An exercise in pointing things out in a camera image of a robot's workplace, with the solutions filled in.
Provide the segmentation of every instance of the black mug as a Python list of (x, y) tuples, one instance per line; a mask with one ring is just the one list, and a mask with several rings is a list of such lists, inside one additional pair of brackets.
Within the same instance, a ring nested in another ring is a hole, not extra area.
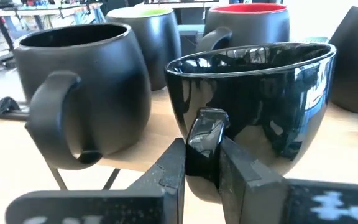
[(331, 101), (358, 113), (358, 7), (351, 7), (329, 43), (338, 49)]
[(149, 71), (152, 91), (167, 84), (164, 66), (181, 57), (177, 19), (173, 9), (125, 7), (107, 13), (108, 22), (122, 22), (132, 27)]
[(280, 4), (231, 4), (208, 11), (197, 52), (252, 44), (288, 42), (290, 17)]
[(329, 44), (281, 43), (213, 50), (170, 62), (165, 75), (173, 112), (183, 136), (192, 130), (186, 174), (193, 193), (219, 201), (213, 185), (219, 152), (207, 150), (211, 145), (198, 139), (222, 128), (256, 159), (281, 175), (288, 172), (320, 126), (335, 55)]
[(14, 57), (30, 101), (26, 128), (50, 165), (84, 169), (140, 138), (151, 90), (129, 25), (37, 32), (19, 41)]

